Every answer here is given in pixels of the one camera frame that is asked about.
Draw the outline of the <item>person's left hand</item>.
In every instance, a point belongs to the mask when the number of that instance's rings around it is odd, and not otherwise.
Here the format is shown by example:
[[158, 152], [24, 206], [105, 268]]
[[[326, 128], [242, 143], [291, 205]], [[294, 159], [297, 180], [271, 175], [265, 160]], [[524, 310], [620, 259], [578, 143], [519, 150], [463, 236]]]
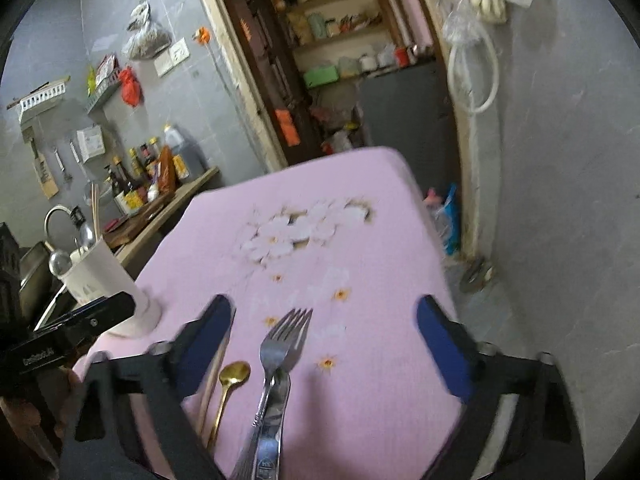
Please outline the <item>person's left hand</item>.
[[[44, 389], [46, 397], [53, 400], [51, 413], [55, 421], [54, 431], [58, 440], [62, 440], [66, 422], [75, 409], [74, 395], [80, 385], [80, 379], [70, 368], [59, 367], [44, 373], [39, 379], [39, 385]], [[38, 458], [54, 466], [60, 452], [55, 451], [53, 441], [43, 433], [42, 416], [38, 408], [29, 400], [2, 398], [1, 411], [17, 440], [26, 445]]]

